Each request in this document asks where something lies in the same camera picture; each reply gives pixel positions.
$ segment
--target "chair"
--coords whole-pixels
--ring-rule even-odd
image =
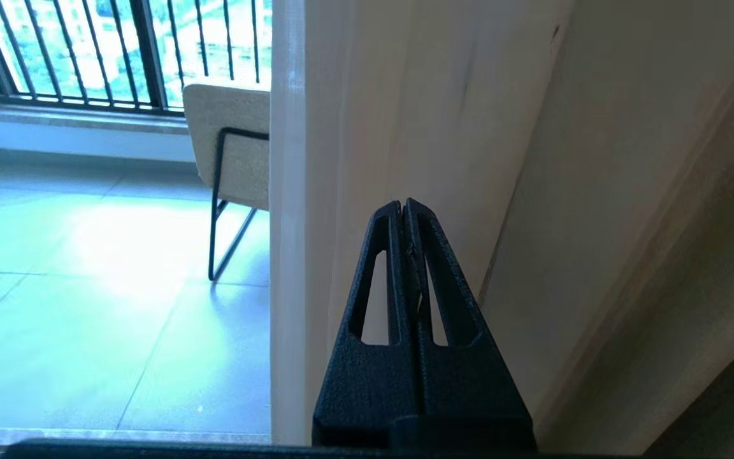
[[[183,106],[200,178],[212,188],[209,280],[215,281],[242,240],[257,209],[268,209],[270,93],[235,82],[198,82],[183,88]],[[215,270],[217,220],[228,203],[251,207]]]

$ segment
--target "window sill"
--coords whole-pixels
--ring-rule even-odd
[[[19,122],[64,128],[108,129],[134,133],[188,135],[180,117],[134,113],[82,112],[67,108],[0,106],[0,122]]]

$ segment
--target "chair frame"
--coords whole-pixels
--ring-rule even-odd
[[[225,207],[228,206],[228,201],[226,200],[219,200],[218,202],[220,176],[222,172],[222,154],[224,153],[225,139],[228,136],[240,136],[247,137],[248,139],[257,140],[270,140],[271,138],[268,133],[257,133],[257,131],[249,131],[247,129],[240,129],[238,127],[224,127],[220,129],[219,133],[217,134],[217,151],[215,154],[215,171],[213,171],[214,180],[212,186],[212,230],[210,230],[209,236],[209,280],[212,282],[215,282],[219,278],[219,276],[222,275],[222,271],[224,271],[226,265],[228,265],[228,261],[231,259],[231,256],[234,254],[237,246],[239,246],[240,241],[242,240],[242,236],[245,234],[245,230],[248,229],[248,225],[250,224],[251,220],[253,220],[254,214],[257,212],[256,207],[251,207],[251,210],[248,212],[248,216],[245,217],[245,220],[242,222],[242,226],[236,232],[234,240],[232,241],[231,245],[228,246],[228,248],[226,249],[225,254],[222,256],[222,259],[219,261],[217,269],[215,270],[215,242],[217,238],[217,221],[219,220],[219,216],[222,214],[222,211],[224,211]]]

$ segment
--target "tile floor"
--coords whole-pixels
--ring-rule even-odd
[[[212,285],[209,202],[190,168],[0,163],[0,442],[269,441],[268,213]],[[218,247],[245,214],[228,206]]]

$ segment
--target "window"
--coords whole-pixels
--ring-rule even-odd
[[[270,87],[270,0],[0,0],[0,104],[182,115],[183,87]]]

